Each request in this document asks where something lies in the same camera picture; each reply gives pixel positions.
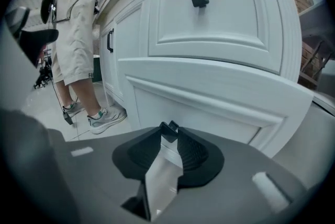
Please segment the khaki shorts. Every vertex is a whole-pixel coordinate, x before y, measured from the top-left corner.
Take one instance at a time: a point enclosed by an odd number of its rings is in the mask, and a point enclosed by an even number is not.
[[[57,20],[65,19],[76,0],[57,0]],[[51,45],[54,81],[65,85],[93,77],[92,23],[95,0],[79,0],[70,20],[57,23],[58,39]]]

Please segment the cabinet panel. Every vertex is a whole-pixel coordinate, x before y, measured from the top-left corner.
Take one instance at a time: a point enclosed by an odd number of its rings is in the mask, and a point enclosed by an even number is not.
[[[134,0],[115,17],[113,39],[117,60],[148,56],[149,9],[150,0]],[[118,94],[123,99],[122,87]]]
[[[242,63],[280,72],[283,33],[277,0],[153,0],[149,56]]]
[[[119,61],[133,130],[174,120],[274,156],[292,137],[312,91],[269,72],[183,58]]]
[[[100,37],[100,65],[104,86],[111,92],[118,90],[116,77],[116,58],[114,54],[114,22],[108,24]]]

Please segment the black knob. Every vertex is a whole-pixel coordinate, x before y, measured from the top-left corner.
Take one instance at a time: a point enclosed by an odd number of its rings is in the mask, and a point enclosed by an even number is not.
[[[209,0],[192,0],[194,7],[205,7],[207,4],[209,4]]]

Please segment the white cabinet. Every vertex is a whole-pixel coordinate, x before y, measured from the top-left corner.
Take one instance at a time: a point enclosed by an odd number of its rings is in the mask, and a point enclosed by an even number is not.
[[[150,0],[134,0],[114,18],[114,54],[117,60],[148,55],[149,9]],[[119,87],[118,95],[124,100],[122,87]]]
[[[111,93],[118,93],[118,79],[115,73],[116,58],[114,54],[114,22],[109,23],[101,32],[100,65],[103,83]]]
[[[110,2],[105,89],[132,129],[174,120],[268,156],[294,134],[312,100],[296,84],[302,39],[294,0]]]
[[[134,0],[121,9],[104,29],[101,38],[101,60],[107,93],[124,104],[119,84],[117,60],[148,55],[150,0]]]
[[[111,0],[108,20],[131,1]],[[192,0],[151,0],[148,7],[150,20],[140,26],[148,25],[149,40],[139,48],[146,56],[225,61],[298,80],[302,37],[294,0],[209,0],[201,8]]]
[[[274,156],[307,114],[312,91],[269,72],[185,58],[119,60],[133,130],[174,120]]]
[[[209,0],[202,8],[192,0],[153,0],[151,12],[151,57],[213,59],[280,73],[277,0]]]

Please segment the white tile floor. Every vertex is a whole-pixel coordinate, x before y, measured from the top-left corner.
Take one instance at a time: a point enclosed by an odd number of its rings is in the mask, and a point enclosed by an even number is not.
[[[94,90],[100,105],[107,107],[107,100],[102,82],[94,83]],[[71,88],[70,92],[73,99],[75,99],[75,94]],[[39,120],[46,128],[52,128],[62,132],[65,141],[115,136],[131,131],[128,118],[126,118],[122,122],[109,127],[105,132],[99,135],[94,135],[89,131],[85,110],[72,118],[73,125],[70,126],[63,118],[62,111],[51,82],[49,82],[45,87],[34,89],[28,96],[22,111],[25,114],[33,116]]]

